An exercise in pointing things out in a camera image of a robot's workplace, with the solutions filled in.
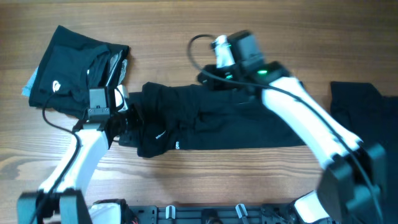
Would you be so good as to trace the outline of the black polo shirt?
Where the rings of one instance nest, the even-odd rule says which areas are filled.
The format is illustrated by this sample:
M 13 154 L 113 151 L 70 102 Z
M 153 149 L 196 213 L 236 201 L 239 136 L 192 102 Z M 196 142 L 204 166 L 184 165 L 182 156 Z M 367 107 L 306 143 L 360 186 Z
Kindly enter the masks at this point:
M 200 85 L 148 82 L 131 93 L 143 124 L 126 131 L 119 144 L 139 157 L 169 150 L 214 150 L 302 146 L 303 141 L 259 98 L 244 90 L 211 91 Z

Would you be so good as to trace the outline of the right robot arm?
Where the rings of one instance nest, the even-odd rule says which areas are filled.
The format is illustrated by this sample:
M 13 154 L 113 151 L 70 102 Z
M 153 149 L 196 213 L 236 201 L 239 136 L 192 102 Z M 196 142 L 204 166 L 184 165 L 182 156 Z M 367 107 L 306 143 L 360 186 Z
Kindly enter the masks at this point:
M 386 152 L 366 144 L 335 121 L 278 62 L 267 63 L 248 30 L 211 37 L 221 82 L 258 88 L 262 104 L 279 116 L 312 150 L 323 174 L 318 187 L 278 214 L 287 223 L 362 223 L 372 207 L 383 223 L 381 203 L 387 192 Z

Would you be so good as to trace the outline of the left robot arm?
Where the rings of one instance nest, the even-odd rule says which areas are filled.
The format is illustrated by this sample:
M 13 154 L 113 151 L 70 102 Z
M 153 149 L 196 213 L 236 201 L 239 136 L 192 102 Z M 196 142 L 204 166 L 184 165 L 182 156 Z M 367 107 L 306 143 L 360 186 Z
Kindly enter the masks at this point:
M 136 223 L 124 199 L 102 200 L 92 206 L 85 192 L 93 173 L 114 138 L 132 124 L 139 124 L 137 109 L 128 106 L 125 86 L 114 90 L 90 90 L 88 119 L 80 120 L 70 134 L 70 147 L 51 175 L 35 192 L 24 192 L 17 200 L 18 223 L 43 223 L 54 214 L 61 223 Z

